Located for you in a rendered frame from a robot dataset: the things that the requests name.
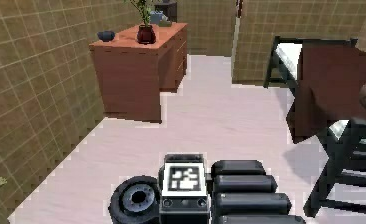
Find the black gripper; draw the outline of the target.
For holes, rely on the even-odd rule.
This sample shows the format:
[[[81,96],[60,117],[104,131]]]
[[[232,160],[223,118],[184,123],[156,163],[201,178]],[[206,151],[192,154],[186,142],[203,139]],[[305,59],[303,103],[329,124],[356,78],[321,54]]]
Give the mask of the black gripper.
[[[151,176],[134,176],[113,192],[108,211],[113,224],[159,224],[160,191]]]

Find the brown wooden desk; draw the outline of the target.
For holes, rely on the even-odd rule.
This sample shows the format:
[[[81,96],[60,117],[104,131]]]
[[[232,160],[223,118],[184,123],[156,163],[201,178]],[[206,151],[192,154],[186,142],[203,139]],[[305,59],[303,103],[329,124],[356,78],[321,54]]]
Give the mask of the brown wooden desk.
[[[136,26],[89,45],[104,115],[160,123],[162,92],[175,93],[187,69],[187,25],[155,26],[156,42],[137,42]]]

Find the plant in dark red pot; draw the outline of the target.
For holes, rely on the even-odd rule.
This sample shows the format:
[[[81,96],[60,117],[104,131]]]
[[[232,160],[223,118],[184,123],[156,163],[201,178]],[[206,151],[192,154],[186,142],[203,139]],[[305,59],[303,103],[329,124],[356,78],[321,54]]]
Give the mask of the plant in dark red pot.
[[[139,44],[154,44],[156,34],[151,25],[151,7],[150,2],[154,0],[123,0],[129,2],[138,11],[142,24],[138,27],[137,42]]]

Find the dark blue bowl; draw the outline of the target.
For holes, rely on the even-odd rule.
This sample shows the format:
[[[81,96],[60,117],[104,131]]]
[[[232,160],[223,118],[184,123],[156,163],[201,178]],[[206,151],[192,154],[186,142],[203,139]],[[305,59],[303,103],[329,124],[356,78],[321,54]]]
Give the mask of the dark blue bowl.
[[[98,38],[103,42],[110,42],[115,38],[113,31],[101,31],[97,33]]]

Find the grey blue kettle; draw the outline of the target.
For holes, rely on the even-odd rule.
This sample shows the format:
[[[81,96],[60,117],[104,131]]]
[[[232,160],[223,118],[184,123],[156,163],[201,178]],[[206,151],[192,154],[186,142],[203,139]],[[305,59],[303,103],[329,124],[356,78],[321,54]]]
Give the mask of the grey blue kettle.
[[[167,21],[168,17],[163,14],[162,11],[151,11],[150,12],[150,23],[159,24],[161,21]]]

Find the dark cabinet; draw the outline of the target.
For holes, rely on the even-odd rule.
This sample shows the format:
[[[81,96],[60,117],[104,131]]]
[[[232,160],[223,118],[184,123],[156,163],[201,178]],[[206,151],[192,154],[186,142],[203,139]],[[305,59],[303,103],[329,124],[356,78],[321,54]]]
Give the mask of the dark cabinet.
[[[162,0],[155,3],[154,8],[156,11],[162,11],[170,21],[177,21],[177,2],[175,0]]]

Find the dark red bedspread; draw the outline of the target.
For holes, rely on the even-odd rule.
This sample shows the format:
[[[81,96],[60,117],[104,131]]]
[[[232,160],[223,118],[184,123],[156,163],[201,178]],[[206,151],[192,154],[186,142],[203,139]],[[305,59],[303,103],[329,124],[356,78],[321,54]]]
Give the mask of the dark red bedspread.
[[[287,114],[297,144],[338,120],[366,120],[359,92],[366,83],[366,52],[344,45],[305,45],[298,60],[295,99]]]

